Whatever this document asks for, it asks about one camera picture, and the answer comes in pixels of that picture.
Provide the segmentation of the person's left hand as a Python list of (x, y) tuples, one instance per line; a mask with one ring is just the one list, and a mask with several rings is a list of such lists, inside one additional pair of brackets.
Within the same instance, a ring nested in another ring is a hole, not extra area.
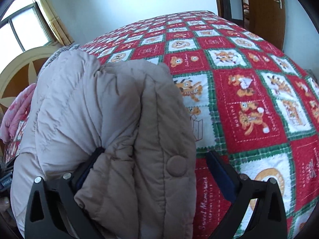
[(0, 210), (1, 210), (1, 216), (3, 217), (5, 222), (11, 227), (16, 227), (16, 221), (13, 218), (13, 216), (9, 213), (9, 211), (11, 210), (11, 206), (10, 206), (10, 200), (8, 197), (1, 197)]

